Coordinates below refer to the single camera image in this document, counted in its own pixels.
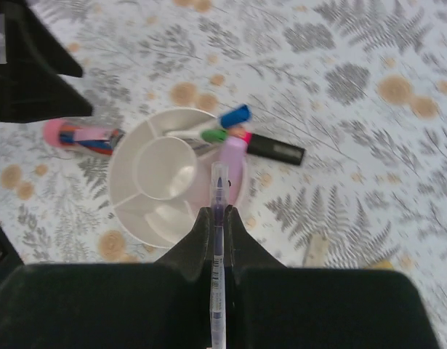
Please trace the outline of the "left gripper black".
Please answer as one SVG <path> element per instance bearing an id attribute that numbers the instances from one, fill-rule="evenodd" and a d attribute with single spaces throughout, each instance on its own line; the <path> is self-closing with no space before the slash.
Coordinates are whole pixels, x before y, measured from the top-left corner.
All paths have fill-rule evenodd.
<path id="1" fill-rule="evenodd" d="M 20 25 L 50 64 L 28 62 Z M 0 122 L 31 123 L 90 116 L 92 104 L 58 74 L 81 78 L 83 68 L 30 8 L 29 1 L 0 1 Z"/>

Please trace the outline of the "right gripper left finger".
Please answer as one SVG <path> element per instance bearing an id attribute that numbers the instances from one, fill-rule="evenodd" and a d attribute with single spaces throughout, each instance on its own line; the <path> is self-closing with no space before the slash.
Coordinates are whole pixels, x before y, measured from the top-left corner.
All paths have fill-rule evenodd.
<path id="1" fill-rule="evenodd" d="M 212 215 L 153 263 L 32 264 L 0 286 L 0 348 L 206 348 Z"/>

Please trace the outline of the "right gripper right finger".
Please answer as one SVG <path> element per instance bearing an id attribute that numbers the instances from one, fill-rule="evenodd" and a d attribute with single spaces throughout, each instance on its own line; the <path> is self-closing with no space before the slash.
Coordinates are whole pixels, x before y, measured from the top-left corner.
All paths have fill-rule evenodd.
<path id="1" fill-rule="evenodd" d="M 225 212 L 229 348 L 437 348 L 419 291 L 386 269 L 288 268 Z"/>

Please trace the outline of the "pink pack of pens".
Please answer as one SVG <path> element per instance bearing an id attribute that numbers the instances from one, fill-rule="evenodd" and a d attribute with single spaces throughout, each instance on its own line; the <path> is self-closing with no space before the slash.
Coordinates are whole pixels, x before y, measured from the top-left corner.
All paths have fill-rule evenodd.
<path id="1" fill-rule="evenodd" d="M 118 128 L 86 126 L 65 119 L 52 119 L 45 122 L 42 134 L 45 142 L 55 148 L 110 157 L 125 132 Z"/>

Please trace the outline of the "white round divided organizer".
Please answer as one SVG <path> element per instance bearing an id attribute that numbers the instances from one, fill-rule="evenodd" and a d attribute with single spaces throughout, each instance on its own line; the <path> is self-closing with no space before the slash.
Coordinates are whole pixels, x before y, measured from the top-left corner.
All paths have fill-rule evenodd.
<path id="1" fill-rule="evenodd" d="M 115 147 L 108 170 L 108 195 L 122 228 L 144 244 L 169 249 L 191 230 L 198 210 L 210 204 L 216 145 L 194 151 L 167 137 L 212 118 L 195 108 L 153 114 Z"/>

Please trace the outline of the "thin purple gel pen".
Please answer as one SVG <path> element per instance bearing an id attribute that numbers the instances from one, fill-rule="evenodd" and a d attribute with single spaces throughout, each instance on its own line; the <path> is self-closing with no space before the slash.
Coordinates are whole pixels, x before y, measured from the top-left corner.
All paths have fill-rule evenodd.
<path id="1" fill-rule="evenodd" d="M 227 207 L 228 167 L 212 164 L 211 209 L 214 220 L 210 323 L 212 348 L 226 348 L 224 216 Z"/>

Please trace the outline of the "purple highlighter pen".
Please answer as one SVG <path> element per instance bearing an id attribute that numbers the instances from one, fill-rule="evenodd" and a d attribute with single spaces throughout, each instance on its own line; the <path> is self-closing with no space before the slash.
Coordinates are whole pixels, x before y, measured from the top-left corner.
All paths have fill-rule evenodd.
<path id="1" fill-rule="evenodd" d="M 220 162 L 227 166 L 229 204 L 239 207 L 246 196 L 248 175 L 246 163 L 246 142 L 229 136 L 220 149 Z"/>

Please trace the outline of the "green capped white marker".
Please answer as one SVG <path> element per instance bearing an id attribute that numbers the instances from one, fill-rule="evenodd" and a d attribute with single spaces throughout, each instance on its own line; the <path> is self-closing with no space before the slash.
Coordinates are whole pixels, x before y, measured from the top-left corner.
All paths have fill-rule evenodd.
<path id="1" fill-rule="evenodd" d="M 223 129 L 180 130 L 166 133 L 167 137 L 176 137 L 185 141 L 194 151 L 223 143 L 227 132 Z"/>

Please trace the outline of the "blue capped white marker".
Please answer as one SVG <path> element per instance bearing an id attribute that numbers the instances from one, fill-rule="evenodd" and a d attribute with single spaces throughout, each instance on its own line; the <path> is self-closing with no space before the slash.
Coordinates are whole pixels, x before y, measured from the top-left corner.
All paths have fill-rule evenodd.
<path id="1" fill-rule="evenodd" d="M 244 124 L 251 119 L 251 111 L 247 105 L 233 109 L 218 118 L 212 118 L 196 127 L 186 130 L 223 129 L 227 130 L 235 125 Z"/>

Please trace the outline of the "orange capped white marker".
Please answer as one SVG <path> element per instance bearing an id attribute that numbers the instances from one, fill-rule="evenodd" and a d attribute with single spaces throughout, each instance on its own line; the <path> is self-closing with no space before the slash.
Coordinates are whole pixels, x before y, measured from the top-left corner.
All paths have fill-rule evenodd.
<path id="1" fill-rule="evenodd" d="M 231 137 L 237 137 L 242 139 L 246 144 L 250 143 L 252 133 L 248 132 L 242 125 L 235 125 L 227 130 L 227 133 Z"/>

